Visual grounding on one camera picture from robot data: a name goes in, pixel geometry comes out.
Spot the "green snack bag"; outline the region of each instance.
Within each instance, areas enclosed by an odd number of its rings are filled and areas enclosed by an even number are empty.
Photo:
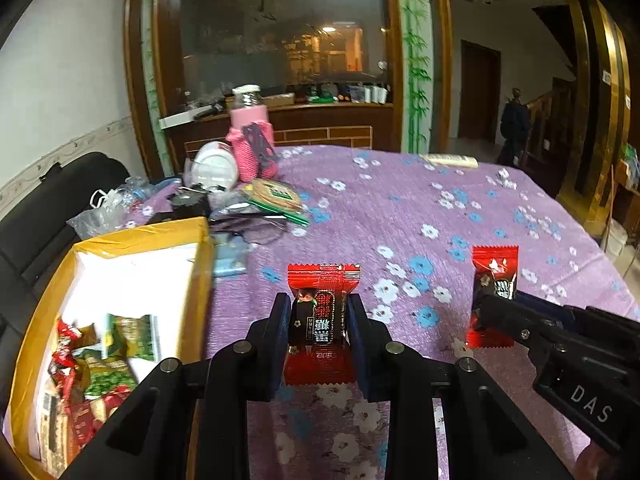
[[[121,357],[102,359],[100,351],[84,349],[76,357],[82,370],[81,386],[85,396],[100,397],[121,384],[133,390],[138,384]]]
[[[107,314],[103,348],[105,357],[139,357],[155,361],[159,352],[153,316],[135,318]]]

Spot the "black leather chair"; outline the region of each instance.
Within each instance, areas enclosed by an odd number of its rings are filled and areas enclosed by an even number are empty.
[[[96,189],[118,187],[128,176],[119,161],[87,153],[51,168],[0,221],[0,418],[33,311],[60,261],[79,241],[66,221],[87,209]]]

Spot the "pink bottle cover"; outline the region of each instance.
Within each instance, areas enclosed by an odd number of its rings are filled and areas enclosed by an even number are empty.
[[[273,126],[269,121],[254,121],[260,129],[262,134],[267,139],[268,143],[273,148]],[[236,163],[238,164],[238,171],[240,173],[240,180],[242,182],[250,182],[254,178],[258,177],[258,169],[260,167],[258,159],[254,155],[254,150],[244,138],[244,134],[238,128],[229,128],[229,133],[226,135],[226,140],[231,142],[234,149],[234,156]],[[261,178],[273,178],[278,171],[278,165],[272,162],[268,168],[262,169]]]

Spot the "floor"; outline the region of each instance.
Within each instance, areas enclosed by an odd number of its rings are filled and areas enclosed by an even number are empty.
[[[447,146],[449,153],[475,157],[478,162],[495,162],[501,149],[500,144],[493,144],[483,139],[450,138]]]

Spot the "person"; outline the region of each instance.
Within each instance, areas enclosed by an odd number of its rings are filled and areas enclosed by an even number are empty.
[[[505,139],[497,164],[516,166],[529,135],[529,111],[520,102],[520,89],[512,90],[513,98],[504,106],[500,119],[500,133]]]

